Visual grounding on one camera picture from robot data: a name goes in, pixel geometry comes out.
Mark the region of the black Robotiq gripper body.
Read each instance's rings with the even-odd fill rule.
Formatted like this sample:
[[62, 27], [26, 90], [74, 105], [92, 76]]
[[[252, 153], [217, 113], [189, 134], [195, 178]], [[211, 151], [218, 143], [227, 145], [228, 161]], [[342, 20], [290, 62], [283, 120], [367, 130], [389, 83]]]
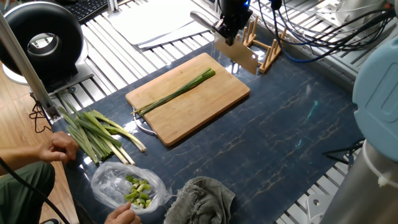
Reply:
[[248, 18], [251, 16], [250, 0], [219, 0], [221, 18]]

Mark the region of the person's right hand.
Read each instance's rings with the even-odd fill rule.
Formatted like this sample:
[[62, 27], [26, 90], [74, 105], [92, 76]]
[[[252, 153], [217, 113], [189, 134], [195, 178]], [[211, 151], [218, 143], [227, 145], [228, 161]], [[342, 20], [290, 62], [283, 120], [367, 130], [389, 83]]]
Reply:
[[141, 218], [131, 210], [131, 202], [126, 202], [111, 212], [104, 224], [141, 224]]

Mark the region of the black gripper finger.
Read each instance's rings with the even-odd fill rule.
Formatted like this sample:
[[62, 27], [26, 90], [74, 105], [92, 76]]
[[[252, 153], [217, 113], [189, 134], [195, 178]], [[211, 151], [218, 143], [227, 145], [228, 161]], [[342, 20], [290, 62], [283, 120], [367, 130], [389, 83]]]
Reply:
[[243, 29], [252, 14], [252, 11], [243, 11], [234, 15], [233, 28], [235, 29], [235, 31]]
[[220, 36], [225, 39], [225, 43], [228, 46], [232, 46], [234, 43], [234, 34], [233, 30], [230, 29], [228, 23], [224, 19], [220, 19], [218, 22], [213, 24], [213, 29]]

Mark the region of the person's left hand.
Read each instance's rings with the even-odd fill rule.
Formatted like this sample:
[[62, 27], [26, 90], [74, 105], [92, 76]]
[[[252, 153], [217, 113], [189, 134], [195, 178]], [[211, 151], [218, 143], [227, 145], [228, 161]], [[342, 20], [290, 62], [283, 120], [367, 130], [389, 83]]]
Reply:
[[40, 161], [68, 163], [76, 159], [78, 150], [78, 143], [69, 134], [59, 131], [39, 146], [37, 155]]

